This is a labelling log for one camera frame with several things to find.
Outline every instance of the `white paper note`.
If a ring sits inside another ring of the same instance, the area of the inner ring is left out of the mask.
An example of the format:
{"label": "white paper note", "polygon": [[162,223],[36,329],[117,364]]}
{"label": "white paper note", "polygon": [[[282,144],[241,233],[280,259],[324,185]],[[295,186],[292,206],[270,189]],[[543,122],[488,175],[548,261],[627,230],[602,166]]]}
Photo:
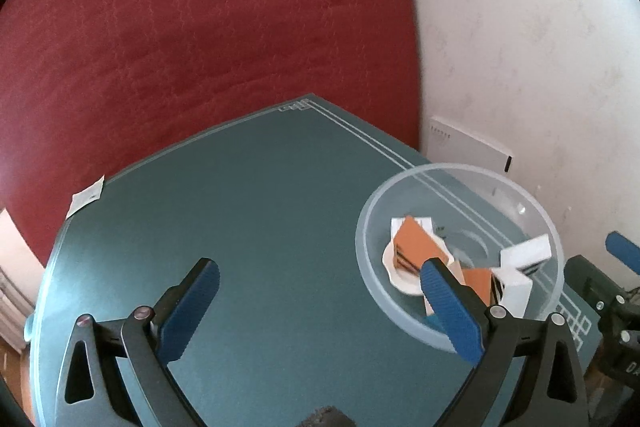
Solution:
{"label": "white paper note", "polygon": [[104,175],[93,185],[89,185],[87,188],[85,188],[85,190],[81,190],[77,194],[74,194],[71,197],[71,206],[69,206],[69,211],[66,213],[65,219],[68,219],[70,216],[73,216],[83,206],[88,205],[92,201],[99,200],[100,194],[102,194],[103,183],[104,183]]}

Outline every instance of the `table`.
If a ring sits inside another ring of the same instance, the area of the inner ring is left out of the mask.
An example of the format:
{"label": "table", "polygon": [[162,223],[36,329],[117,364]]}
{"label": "table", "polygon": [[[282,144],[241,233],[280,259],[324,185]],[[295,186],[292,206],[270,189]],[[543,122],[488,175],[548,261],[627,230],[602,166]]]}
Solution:
{"label": "table", "polygon": [[[153,305],[200,257],[220,266],[220,291],[169,368],[209,425],[294,427],[327,405],[359,426],[432,425],[470,367],[396,327],[367,292],[354,252],[372,191],[425,162],[308,95],[109,179],[100,200],[60,230],[38,296],[31,383],[39,425],[53,425],[75,318],[116,319]],[[567,288],[561,306],[586,365],[600,340],[596,315]],[[127,361],[120,367],[144,425],[155,425]],[[507,405],[512,369],[487,425]]]}

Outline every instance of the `bowl rim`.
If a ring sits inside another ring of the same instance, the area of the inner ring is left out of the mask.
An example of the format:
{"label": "bowl rim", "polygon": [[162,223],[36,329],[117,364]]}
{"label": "bowl rim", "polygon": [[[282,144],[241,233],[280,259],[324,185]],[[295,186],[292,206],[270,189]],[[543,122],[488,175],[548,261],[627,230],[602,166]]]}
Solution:
{"label": "bowl rim", "polygon": [[[564,251],[560,242],[558,230],[556,230],[556,226],[554,225],[553,221],[547,214],[546,210],[542,207],[542,205],[538,201],[536,201],[536,199],[523,187],[506,178],[505,176],[490,171],[489,169],[462,163],[428,163],[398,172],[398,174],[390,177],[378,188],[376,188],[376,190],[373,191],[373,193],[364,204],[362,210],[360,211],[360,216],[358,217],[358,223],[356,226],[356,260],[358,262],[358,268],[360,269],[360,274],[362,276],[362,279],[364,280],[365,286],[367,287],[369,294],[373,297],[374,301],[378,304],[380,309],[382,309],[387,317],[389,317],[399,328],[404,330],[412,337],[424,343],[430,344],[433,347],[442,349],[443,351],[455,352],[453,344],[451,344],[449,337],[445,333],[431,329],[427,325],[423,324],[416,318],[406,313],[404,309],[402,309],[396,303],[391,295],[388,294],[380,280],[378,280],[375,275],[365,241],[365,231],[367,230],[372,210],[378,203],[378,200],[389,188],[391,188],[401,180],[408,178],[409,176],[415,176],[416,174],[421,174],[422,172],[445,169],[471,171],[476,172],[477,174],[485,174],[486,176],[494,178],[495,180],[508,185],[514,190],[517,190],[540,213],[540,216],[542,216],[545,224],[549,229],[550,236],[553,241],[553,247],[556,252],[558,275],[556,276],[556,281],[554,283],[553,289],[549,293],[546,303],[543,305],[542,309],[538,313],[538,316],[536,317],[538,320],[546,319],[549,313],[555,311],[556,305],[560,299],[562,287],[564,285]],[[429,335],[429,339],[425,338],[425,333]]]}

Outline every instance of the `green table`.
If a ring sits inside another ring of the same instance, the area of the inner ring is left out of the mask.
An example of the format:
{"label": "green table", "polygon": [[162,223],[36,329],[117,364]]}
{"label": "green table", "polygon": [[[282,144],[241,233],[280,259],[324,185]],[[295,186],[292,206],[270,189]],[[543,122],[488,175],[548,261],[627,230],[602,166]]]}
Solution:
{"label": "green table", "polygon": [[[326,405],[362,427],[432,425],[470,367],[396,327],[367,292],[354,252],[372,191],[425,162],[309,95],[108,180],[99,201],[65,222],[38,296],[31,382],[39,425],[53,425],[75,318],[116,319],[152,305],[200,257],[218,263],[221,288],[169,367],[208,425],[294,427]],[[586,365],[600,340],[596,315],[565,292]],[[127,361],[120,366],[144,425],[156,425]],[[502,394],[486,424],[505,407]]]}

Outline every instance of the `orange block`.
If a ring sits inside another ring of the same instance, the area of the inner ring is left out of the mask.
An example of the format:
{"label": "orange block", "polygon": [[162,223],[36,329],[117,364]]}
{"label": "orange block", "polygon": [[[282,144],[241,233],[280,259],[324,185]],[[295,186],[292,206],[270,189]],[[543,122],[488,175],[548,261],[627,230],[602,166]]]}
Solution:
{"label": "orange block", "polygon": [[438,257],[445,266],[449,262],[447,254],[411,216],[406,217],[394,237],[394,252],[394,266],[416,275],[422,264],[432,257]]}
{"label": "orange block", "polygon": [[487,306],[491,305],[491,281],[493,274],[490,268],[463,268],[465,284],[473,288],[478,297]]}

